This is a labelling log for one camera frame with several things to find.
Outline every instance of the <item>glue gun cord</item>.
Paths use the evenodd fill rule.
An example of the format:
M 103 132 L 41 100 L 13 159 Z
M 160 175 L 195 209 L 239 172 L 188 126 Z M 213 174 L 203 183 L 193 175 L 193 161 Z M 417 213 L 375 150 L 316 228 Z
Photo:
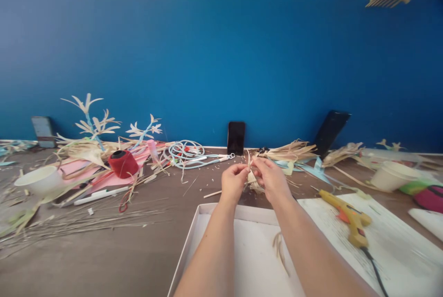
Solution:
M 371 261 L 372 266 L 374 267 L 375 276 L 377 276 L 377 281 L 378 281 L 378 284 L 380 285 L 380 288 L 382 288 L 383 294 L 385 295 L 385 297 L 389 297 L 388 293 L 386 292 L 386 290 L 383 286 L 383 282 L 382 282 L 382 279 L 380 278 L 380 274 L 378 273 L 378 269 L 377 269 L 377 266 L 375 265 L 374 258 L 369 253 L 368 248 L 362 247 L 360 249 L 363 251 L 363 253 L 366 255 L 366 257 Z

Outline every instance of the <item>smartphone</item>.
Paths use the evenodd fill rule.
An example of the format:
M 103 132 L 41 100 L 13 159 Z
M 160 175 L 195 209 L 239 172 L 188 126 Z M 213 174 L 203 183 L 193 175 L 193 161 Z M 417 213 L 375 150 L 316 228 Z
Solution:
M 243 145 L 245 143 L 244 122 L 229 122 L 227 129 L 227 153 L 235 155 L 243 155 Z

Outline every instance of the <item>red spool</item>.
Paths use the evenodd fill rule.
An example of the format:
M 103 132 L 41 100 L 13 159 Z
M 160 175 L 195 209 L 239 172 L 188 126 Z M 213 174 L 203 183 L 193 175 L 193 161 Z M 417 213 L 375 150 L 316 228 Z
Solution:
M 114 152 L 108 162 L 113 172 L 119 178 L 131 177 L 138 171 L 137 161 L 135 161 L 131 152 L 127 150 Z

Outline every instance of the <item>white cup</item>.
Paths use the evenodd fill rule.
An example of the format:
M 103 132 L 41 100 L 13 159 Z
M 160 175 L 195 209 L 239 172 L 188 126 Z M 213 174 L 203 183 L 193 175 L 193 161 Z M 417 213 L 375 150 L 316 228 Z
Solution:
M 384 191 L 394 191 L 421 177 L 421 173 L 403 164 L 385 161 L 371 179 L 371 184 Z
M 29 189 L 38 196 L 46 196 L 63 186 L 64 183 L 57 172 L 57 167 L 46 166 L 23 175 L 15 181 L 14 185 Z

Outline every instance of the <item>yellow glue gun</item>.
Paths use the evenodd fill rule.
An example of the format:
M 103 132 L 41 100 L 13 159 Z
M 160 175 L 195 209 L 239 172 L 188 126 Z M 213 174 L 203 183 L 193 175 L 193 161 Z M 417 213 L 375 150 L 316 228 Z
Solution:
M 371 218 L 329 192 L 320 190 L 318 191 L 318 194 L 328 204 L 331 204 L 339 210 L 339 214 L 337 215 L 339 219 L 349 224 L 351 232 L 348 241 L 358 249 L 368 247 L 368 240 L 366 239 L 363 227 L 371 224 Z

